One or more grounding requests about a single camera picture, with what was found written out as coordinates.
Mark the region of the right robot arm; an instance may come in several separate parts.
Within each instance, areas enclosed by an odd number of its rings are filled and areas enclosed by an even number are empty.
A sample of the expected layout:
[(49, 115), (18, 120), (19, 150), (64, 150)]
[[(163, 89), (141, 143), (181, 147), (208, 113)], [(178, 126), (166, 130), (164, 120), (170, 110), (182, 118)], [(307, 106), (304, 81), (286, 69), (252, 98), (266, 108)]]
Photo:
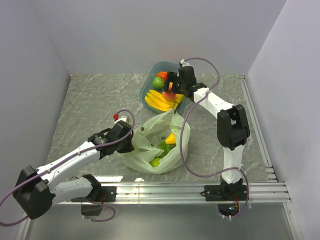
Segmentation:
[(212, 195), (219, 201), (232, 201), (247, 193), (241, 172), (243, 150), (250, 136), (245, 108), (223, 100), (205, 84), (198, 83), (190, 65), (182, 65), (177, 72), (168, 72), (164, 90), (184, 95), (217, 120), (216, 135), (223, 147), (223, 170), (220, 185)]

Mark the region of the pink orange peach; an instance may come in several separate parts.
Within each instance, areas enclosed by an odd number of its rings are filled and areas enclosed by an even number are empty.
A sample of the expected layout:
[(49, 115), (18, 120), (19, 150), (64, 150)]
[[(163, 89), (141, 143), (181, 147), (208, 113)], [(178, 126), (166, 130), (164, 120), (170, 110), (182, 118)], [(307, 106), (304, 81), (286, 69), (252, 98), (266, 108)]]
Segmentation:
[(163, 91), (162, 97), (168, 102), (174, 102), (176, 99), (176, 94), (173, 92)]

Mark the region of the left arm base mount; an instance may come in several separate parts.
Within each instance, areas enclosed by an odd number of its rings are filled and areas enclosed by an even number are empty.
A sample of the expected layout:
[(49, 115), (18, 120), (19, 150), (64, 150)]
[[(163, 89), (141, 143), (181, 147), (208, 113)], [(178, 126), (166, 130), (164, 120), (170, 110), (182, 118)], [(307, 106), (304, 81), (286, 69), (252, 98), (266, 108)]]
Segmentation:
[[(111, 220), (116, 215), (116, 210), (112, 206), (106, 206), (107, 203), (116, 201), (116, 195), (116, 186), (102, 186), (97, 193), (88, 197), (73, 198), (70, 201), (81, 203), (80, 212), (85, 219), (93, 222), (104, 222)], [(94, 219), (94, 217), (101, 217), (104, 210), (107, 214), (111, 214), (107, 219)]]

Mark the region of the pale green plastic bag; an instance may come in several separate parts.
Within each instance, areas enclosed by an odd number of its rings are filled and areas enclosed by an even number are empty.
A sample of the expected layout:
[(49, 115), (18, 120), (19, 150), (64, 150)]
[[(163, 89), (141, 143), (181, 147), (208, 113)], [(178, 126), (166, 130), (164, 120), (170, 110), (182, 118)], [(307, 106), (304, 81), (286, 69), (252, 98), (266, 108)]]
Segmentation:
[(128, 168), (146, 174), (164, 174), (183, 165), (191, 128), (176, 110), (158, 114), (133, 130), (134, 150), (121, 154)]

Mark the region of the yellow banana bunch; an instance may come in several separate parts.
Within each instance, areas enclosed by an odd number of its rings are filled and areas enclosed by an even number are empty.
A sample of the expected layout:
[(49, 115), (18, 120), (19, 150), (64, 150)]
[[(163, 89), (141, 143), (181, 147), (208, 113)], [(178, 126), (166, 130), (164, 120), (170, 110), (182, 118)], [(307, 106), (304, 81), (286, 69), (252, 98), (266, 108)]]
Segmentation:
[(176, 109), (179, 105), (179, 103), (176, 101), (172, 102), (172, 101), (165, 100), (163, 95), (160, 92), (153, 89), (149, 90), (146, 93), (144, 100), (148, 106), (162, 112), (167, 112), (170, 109)]

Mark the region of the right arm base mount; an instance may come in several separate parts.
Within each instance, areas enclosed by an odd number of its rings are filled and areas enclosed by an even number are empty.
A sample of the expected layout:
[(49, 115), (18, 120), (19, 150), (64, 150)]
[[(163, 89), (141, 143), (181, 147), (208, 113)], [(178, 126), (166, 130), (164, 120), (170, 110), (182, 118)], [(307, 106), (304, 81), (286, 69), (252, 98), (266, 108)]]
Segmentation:
[(219, 185), (205, 185), (200, 195), (206, 202), (217, 202), (220, 215), (229, 220), (241, 215), (249, 205), (249, 188), (242, 179), (231, 184), (222, 181)]

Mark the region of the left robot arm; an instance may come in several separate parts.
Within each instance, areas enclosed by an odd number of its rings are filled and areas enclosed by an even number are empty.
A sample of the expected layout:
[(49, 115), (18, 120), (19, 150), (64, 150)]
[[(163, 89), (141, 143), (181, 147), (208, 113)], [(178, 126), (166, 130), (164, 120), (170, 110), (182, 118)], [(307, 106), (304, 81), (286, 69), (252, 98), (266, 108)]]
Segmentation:
[(34, 169), (25, 167), (16, 182), (13, 197), (26, 215), (34, 220), (53, 205), (74, 199), (100, 202), (104, 193), (101, 183), (91, 174), (65, 181), (68, 175), (117, 152), (130, 153), (133, 132), (126, 116), (115, 120), (113, 127), (90, 136), (77, 149), (52, 163)]

